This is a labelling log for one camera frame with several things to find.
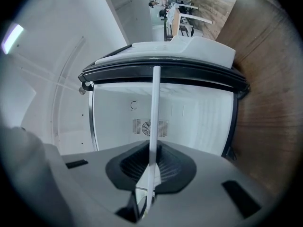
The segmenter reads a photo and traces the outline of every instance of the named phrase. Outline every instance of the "white wall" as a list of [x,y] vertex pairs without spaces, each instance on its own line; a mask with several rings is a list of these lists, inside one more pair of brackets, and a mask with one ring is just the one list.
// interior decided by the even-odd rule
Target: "white wall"
[[118,18],[106,0],[29,0],[15,22],[24,31],[2,66],[16,68],[36,92],[21,126],[62,154],[93,150],[88,93],[78,92],[77,76],[127,45]]
[[152,41],[149,0],[111,0],[130,44]]

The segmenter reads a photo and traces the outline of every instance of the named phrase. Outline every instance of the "white refrigerator wall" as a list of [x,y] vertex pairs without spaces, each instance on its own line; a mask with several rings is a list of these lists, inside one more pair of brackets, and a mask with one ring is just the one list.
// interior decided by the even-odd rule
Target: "white refrigerator wall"
[[[1,58],[0,65],[9,63]],[[0,72],[0,117],[5,127],[20,127],[35,90],[21,77],[16,67],[2,67]]]
[[[143,125],[150,120],[151,96],[152,83],[96,87],[95,135],[100,150],[149,140]],[[232,107],[232,92],[161,83],[159,121],[162,126],[158,140],[221,155],[230,129]],[[138,122],[134,120],[140,120],[141,126],[137,128]]]
[[93,61],[127,45],[107,1],[28,0],[15,22],[24,31],[3,55],[1,72],[15,68],[36,92],[21,126],[55,144],[61,154],[92,151],[88,93],[79,93],[77,76]]

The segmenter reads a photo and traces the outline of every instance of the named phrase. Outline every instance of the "ceiling light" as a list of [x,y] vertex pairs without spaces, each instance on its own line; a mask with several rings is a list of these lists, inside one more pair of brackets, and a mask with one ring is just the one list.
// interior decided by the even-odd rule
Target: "ceiling light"
[[18,39],[19,35],[22,33],[23,27],[20,25],[16,25],[14,29],[11,31],[9,36],[2,41],[1,46],[2,50],[5,54],[8,54],[14,42]]

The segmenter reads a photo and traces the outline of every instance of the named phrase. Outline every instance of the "person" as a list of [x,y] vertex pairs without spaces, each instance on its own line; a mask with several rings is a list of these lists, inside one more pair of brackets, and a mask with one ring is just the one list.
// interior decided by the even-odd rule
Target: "person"
[[166,9],[162,9],[162,10],[159,11],[159,17],[167,18],[166,14],[167,14]]
[[154,0],[154,1],[150,1],[148,3],[148,6],[150,6],[152,8],[153,8],[153,6],[167,7],[173,1],[174,0]]
[[148,6],[150,6],[152,8],[153,8],[153,6],[160,6],[160,7],[169,8],[172,2],[186,4],[186,5],[193,5],[190,0],[183,0],[183,1],[177,1],[177,0],[154,0],[154,1],[150,1],[148,3]]

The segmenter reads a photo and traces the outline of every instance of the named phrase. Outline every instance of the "circular vent grille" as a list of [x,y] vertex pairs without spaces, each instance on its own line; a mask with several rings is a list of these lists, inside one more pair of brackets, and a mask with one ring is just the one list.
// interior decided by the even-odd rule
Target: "circular vent grille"
[[148,122],[145,122],[142,125],[142,132],[147,136],[151,135],[151,121],[150,120]]

